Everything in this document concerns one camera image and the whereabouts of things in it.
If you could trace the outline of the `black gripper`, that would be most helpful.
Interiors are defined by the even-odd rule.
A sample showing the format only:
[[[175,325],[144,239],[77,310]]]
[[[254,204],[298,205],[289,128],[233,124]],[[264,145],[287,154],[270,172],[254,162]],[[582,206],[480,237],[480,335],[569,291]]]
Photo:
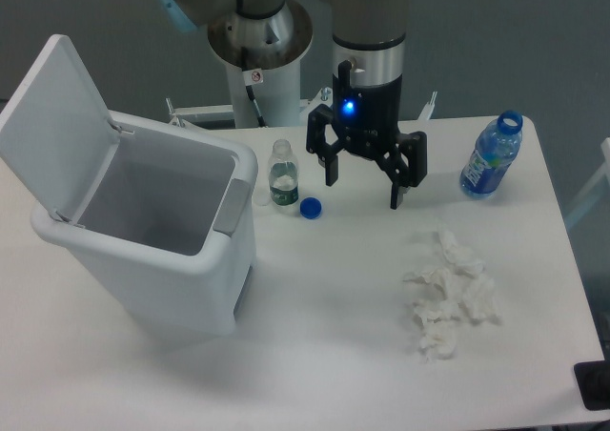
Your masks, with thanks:
[[[349,60],[336,67],[333,109],[317,106],[309,113],[306,150],[317,155],[327,186],[338,180],[341,150],[374,160],[392,182],[390,208],[396,210],[427,175],[427,134],[397,132],[401,75],[390,83],[359,87]],[[328,125],[338,139],[333,144],[326,138]]]

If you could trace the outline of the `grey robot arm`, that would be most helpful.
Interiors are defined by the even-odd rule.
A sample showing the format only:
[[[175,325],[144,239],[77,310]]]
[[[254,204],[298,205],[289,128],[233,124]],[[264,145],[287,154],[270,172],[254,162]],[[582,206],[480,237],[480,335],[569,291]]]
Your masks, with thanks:
[[[338,178],[338,156],[374,161],[392,183],[390,205],[427,174],[424,133],[398,126],[408,0],[320,0],[331,10],[330,104],[307,116],[306,148]],[[295,0],[161,0],[183,31],[205,28],[231,84],[235,122],[266,127],[297,118],[299,62],[312,20]]]

